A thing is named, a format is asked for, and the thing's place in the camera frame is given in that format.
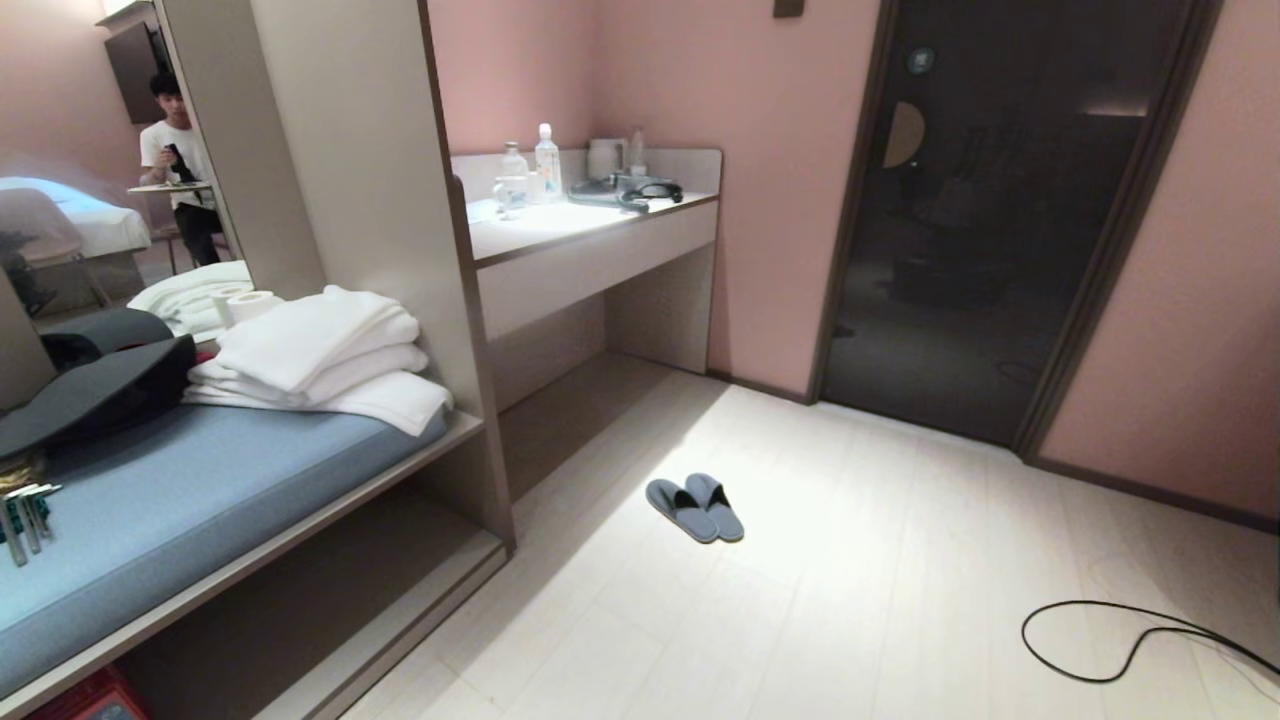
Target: door handle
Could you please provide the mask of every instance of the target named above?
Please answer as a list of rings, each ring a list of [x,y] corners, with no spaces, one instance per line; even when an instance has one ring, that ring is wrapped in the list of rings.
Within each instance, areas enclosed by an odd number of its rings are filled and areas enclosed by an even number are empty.
[[[893,106],[883,167],[896,168],[906,163],[920,150],[920,145],[924,145],[924,113],[910,102],[899,101]]]

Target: pair of slippers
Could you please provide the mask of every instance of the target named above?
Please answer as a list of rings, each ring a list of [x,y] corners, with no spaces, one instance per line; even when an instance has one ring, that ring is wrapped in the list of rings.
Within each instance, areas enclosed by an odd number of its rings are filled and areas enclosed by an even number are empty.
[[[649,505],[698,542],[716,538],[737,542],[745,534],[724,496],[724,486],[710,475],[694,473],[685,487],[671,480],[653,480],[644,493]]]

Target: white t-shirt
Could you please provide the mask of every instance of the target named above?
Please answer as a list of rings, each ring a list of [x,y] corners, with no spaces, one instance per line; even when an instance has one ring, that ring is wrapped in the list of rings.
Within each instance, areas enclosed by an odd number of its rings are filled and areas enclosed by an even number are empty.
[[[210,182],[214,178],[214,173],[209,169],[209,159],[205,158],[205,146],[200,142],[200,136],[196,135],[195,129],[178,129],[165,120],[146,128],[142,131],[142,167],[154,168],[156,167],[156,159],[160,158],[160,151],[165,149],[166,145],[178,146],[178,152],[182,152],[182,159],[191,168],[191,173],[196,176],[196,179]],[[178,174],[169,169],[169,181],[178,182]],[[218,205],[214,202],[214,191],[202,190],[200,191],[200,199],[196,199],[195,192],[175,192],[169,196],[173,201],[173,206],[177,208],[179,202],[186,202],[187,205],[195,205],[197,208],[209,208],[214,210]]]

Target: tv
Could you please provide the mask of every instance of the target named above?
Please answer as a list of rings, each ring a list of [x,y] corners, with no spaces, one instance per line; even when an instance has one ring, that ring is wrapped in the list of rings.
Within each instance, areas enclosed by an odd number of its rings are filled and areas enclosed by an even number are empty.
[[[129,122],[151,124],[164,119],[164,110],[151,96],[151,77],[169,72],[169,54],[164,38],[146,23],[137,23],[106,38],[106,56],[120,86]]]

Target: plastic water bottle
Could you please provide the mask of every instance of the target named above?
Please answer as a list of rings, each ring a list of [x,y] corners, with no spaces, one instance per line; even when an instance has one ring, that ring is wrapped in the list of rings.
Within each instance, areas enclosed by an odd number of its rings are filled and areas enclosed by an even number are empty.
[[[644,128],[641,127],[637,127],[636,133],[631,136],[631,174],[649,174],[649,165],[644,161]]]
[[[541,141],[534,147],[534,163],[538,165],[538,182],[543,183],[543,202],[559,202],[564,199],[564,184],[559,173],[559,147],[552,142],[552,126],[538,126]]]
[[[507,142],[507,154],[502,156],[502,176],[498,184],[506,188],[509,209],[524,208],[529,197],[529,160],[520,154],[520,143]]]

